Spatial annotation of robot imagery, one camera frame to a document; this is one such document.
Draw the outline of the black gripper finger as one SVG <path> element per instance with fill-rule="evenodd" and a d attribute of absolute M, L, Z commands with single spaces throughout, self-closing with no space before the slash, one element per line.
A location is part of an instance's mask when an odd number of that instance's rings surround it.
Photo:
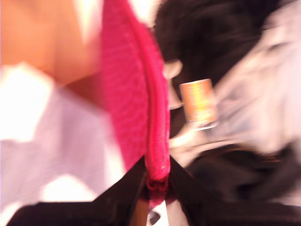
<path fill-rule="evenodd" d="M 147 221 L 147 171 L 142 157 L 94 201 L 78 204 L 72 226 L 144 226 Z"/>
<path fill-rule="evenodd" d="M 233 209 L 230 203 L 219 202 L 173 157 L 170 158 L 167 215 L 170 225 L 179 226 L 183 215 L 189 226 L 230 226 Z"/>

